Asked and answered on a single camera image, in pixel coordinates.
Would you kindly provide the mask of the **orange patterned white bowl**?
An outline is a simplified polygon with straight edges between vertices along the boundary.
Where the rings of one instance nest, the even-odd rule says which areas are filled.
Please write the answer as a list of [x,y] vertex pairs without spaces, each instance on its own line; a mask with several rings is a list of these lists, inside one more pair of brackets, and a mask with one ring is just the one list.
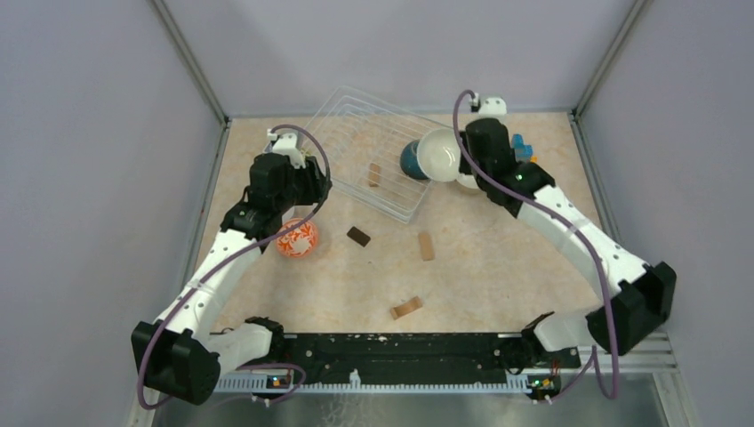
[[311,254],[319,243],[319,229],[307,221],[275,240],[276,250],[287,258],[302,258]]

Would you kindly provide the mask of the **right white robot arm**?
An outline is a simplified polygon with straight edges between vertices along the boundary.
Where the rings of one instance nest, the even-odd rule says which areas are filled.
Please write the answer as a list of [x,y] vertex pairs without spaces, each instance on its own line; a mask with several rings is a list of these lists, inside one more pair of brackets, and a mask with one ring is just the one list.
[[525,328],[524,360],[544,367],[558,350],[597,345],[623,356],[668,320],[677,274],[626,251],[582,214],[554,178],[536,163],[516,160],[508,128],[491,117],[461,131],[478,187],[496,205],[546,238],[592,286],[599,305],[552,312]]

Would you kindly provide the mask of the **white ceramic bowl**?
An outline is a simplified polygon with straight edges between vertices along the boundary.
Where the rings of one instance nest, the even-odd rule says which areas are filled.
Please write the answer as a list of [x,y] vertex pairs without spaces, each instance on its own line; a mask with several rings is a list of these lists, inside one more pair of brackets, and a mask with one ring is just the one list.
[[461,151],[453,129],[426,133],[419,140],[416,158],[422,173],[432,181],[455,181],[460,175]]

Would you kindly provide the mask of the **beige ceramic bowl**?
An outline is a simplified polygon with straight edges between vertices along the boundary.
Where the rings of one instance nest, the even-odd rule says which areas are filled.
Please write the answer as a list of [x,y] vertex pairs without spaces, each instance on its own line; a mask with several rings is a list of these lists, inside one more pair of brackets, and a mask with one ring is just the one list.
[[479,191],[476,179],[471,174],[461,173],[455,181],[468,191]]

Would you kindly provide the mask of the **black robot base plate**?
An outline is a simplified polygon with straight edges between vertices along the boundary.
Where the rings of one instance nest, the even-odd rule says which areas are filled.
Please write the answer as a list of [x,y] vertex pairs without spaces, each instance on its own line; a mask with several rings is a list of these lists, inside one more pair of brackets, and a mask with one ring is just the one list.
[[575,348],[546,352],[499,333],[285,334],[257,361],[302,367],[307,384],[341,384],[357,372],[369,385],[496,384],[582,364]]

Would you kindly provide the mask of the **dark teal patterned bowl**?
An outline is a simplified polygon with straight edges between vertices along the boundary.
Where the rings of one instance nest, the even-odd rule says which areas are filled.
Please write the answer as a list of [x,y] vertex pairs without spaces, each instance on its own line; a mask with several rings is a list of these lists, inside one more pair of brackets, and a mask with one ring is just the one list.
[[429,177],[422,171],[417,157],[419,140],[409,142],[404,146],[399,158],[402,172],[416,181],[428,181]]

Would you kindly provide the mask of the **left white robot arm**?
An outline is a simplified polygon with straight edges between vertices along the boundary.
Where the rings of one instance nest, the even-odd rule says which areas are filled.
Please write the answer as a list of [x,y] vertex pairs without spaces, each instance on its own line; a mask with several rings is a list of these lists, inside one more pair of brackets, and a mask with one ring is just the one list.
[[242,197],[224,214],[194,276],[153,322],[141,321],[132,331],[142,408],[163,404],[149,403],[146,389],[201,405],[222,376],[245,362],[256,360],[268,368],[282,362],[285,344],[263,324],[246,322],[227,334],[212,334],[211,329],[240,278],[287,232],[284,214],[299,205],[318,212],[331,187],[327,157],[307,156],[301,165],[274,153],[253,160]]

